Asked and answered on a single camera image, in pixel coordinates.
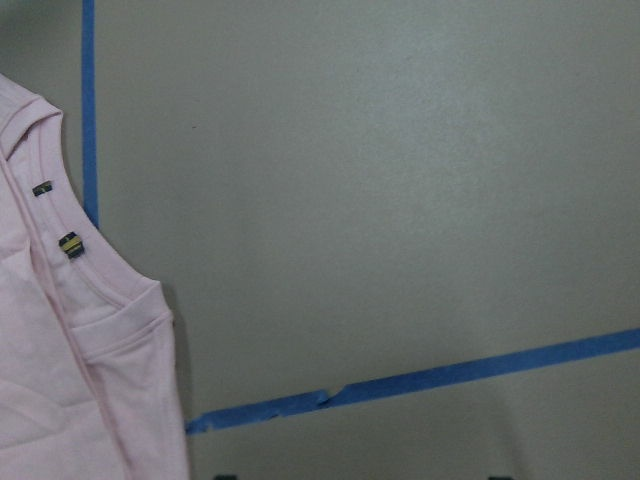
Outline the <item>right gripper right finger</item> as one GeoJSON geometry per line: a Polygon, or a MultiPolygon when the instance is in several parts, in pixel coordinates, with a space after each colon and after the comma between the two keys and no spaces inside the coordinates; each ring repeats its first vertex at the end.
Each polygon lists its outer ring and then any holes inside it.
{"type": "Polygon", "coordinates": [[[489,480],[515,480],[515,478],[510,475],[491,474],[489,475],[489,480]]]}

